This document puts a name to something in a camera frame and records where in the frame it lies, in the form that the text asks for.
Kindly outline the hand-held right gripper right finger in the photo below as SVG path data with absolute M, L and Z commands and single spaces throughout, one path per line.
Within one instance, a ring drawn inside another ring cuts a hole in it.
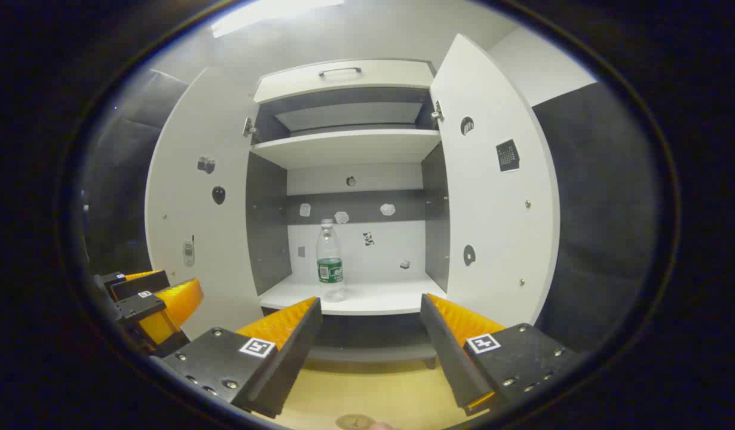
M 433 294 L 422 295 L 419 315 L 455 402 L 469 416 L 527 403 L 583 359 L 531 324 L 505 327 Z

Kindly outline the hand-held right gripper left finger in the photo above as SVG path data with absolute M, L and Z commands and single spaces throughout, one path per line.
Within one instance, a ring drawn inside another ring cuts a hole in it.
M 321 300 L 308 297 L 241 330 L 212 327 L 162 358 L 161 366 L 208 397 L 274 419 L 321 325 Z

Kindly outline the white cabinet door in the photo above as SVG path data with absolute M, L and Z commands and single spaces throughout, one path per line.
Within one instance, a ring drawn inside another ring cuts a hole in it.
M 430 87 L 442 117 L 449 204 L 447 297 L 506 327 L 534 324 L 561 236 L 553 158 L 498 63 L 458 33 Z
M 256 104 L 234 75 L 201 71 L 171 110 L 150 161 L 145 232 L 150 264 L 173 284 L 196 278 L 204 299 L 182 326 L 194 339 L 263 316 L 246 223 L 250 138 Z

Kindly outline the clear plastic bottle green label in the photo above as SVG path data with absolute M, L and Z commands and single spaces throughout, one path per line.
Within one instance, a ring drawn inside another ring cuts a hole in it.
M 345 299 L 345 270 L 341 247 L 332 219 L 322 219 L 316 243 L 316 275 L 319 296 L 324 302 Z

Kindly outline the round coaster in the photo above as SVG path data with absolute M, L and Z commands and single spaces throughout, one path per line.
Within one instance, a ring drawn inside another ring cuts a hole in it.
M 370 430 L 375 423 L 375 419 L 366 414 L 343 414 L 335 419 L 339 430 Z

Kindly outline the white cabinet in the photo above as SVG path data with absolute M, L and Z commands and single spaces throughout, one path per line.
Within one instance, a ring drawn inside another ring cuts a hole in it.
M 321 91 L 258 104 L 247 119 L 247 239 L 261 310 L 320 296 L 316 243 L 334 221 L 345 299 L 322 302 L 320 361 L 436 366 L 421 296 L 442 293 L 446 239 L 427 239 L 435 204 L 427 158 L 441 156 L 423 119 L 428 89 Z

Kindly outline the black backdrop cloth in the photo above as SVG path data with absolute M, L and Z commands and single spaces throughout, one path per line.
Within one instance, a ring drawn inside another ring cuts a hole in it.
M 657 248 L 660 184 L 646 134 L 602 82 L 534 106 L 561 204 L 555 273 L 537 327 L 578 352 L 625 318 Z
M 145 70 L 122 85 L 92 129 L 82 174 L 84 245 L 94 274 L 151 269 L 145 189 L 155 145 L 188 84 Z

